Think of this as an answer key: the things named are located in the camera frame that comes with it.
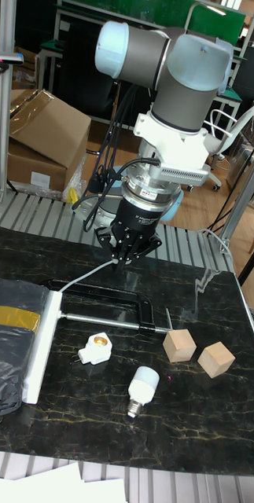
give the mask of green board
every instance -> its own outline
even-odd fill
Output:
[[[98,7],[112,13],[134,17],[141,21],[162,26],[184,26],[193,0],[88,0],[80,2],[86,6]],[[193,10],[189,29],[219,37],[232,43],[237,38],[245,20],[245,15],[238,11],[226,11],[220,16],[204,6],[197,6]]]

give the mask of bulb screw base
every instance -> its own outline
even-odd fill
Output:
[[[136,417],[140,414],[142,410],[142,404],[139,402],[136,402],[135,400],[130,400],[130,403],[128,404],[127,407],[127,415],[130,417]]]

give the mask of led bulb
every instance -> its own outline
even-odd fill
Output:
[[[128,416],[138,416],[142,407],[151,402],[159,379],[157,372],[150,367],[138,367],[128,389],[130,395],[130,403],[127,407]]]

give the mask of wooden cube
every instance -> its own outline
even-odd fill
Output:
[[[163,347],[171,363],[188,362],[197,348],[189,330],[169,330]]]
[[[235,357],[234,355],[224,346],[223,343],[218,342],[207,346],[198,358],[198,363],[205,370],[205,372],[211,377],[217,377],[220,374],[226,372],[232,365]]]

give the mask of robotic arm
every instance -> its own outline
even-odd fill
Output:
[[[181,199],[180,184],[202,185],[208,177],[208,132],[202,125],[218,89],[226,86],[229,45],[186,35],[182,28],[145,31],[109,21],[101,29],[97,69],[157,91],[151,110],[140,113],[134,127],[142,142],[125,172],[115,218],[96,230],[115,263],[128,264],[160,246],[156,226]]]

